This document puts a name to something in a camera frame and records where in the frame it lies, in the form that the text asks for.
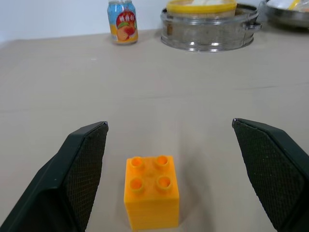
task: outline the peach illustration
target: peach illustration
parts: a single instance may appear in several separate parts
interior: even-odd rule
[[[135,32],[135,27],[134,26],[124,26],[124,32],[127,33],[128,35],[133,35]]]
[[[120,41],[125,41],[125,40],[129,39],[129,35],[125,32],[124,27],[119,28],[117,30],[117,38]]]

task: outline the toy block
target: toy block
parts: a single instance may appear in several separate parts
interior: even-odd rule
[[[177,227],[179,192],[173,157],[127,159],[124,203],[133,230]]]

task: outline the drink can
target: drink can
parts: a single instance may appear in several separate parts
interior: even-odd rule
[[[112,40],[117,44],[137,42],[136,11],[130,0],[110,1],[107,8]]]

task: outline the stainless steel pot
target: stainless steel pot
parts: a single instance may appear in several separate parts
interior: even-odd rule
[[[253,41],[261,28],[257,8],[238,4],[234,17],[197,18],[168,13],[163,9],[161,40],[168,46],[189,51],[225,51]]]
[[[269,6],[268,1],[263,1],[262,7],[269,21],[295,28],[309,28],[309,12],[275,8]]]

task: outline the tabletop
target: tabletop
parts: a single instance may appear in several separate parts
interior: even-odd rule
[[[16,41],[0,50],[0,223],[67,135],[108,121],[87,232],[130,231],[126,159],[172,155],[180,225],[166,231],[274,232],[247,177],[231,123],[285,130],[309,152],[308,33],[266,29],[242,49],[194,53],[141,31]]]

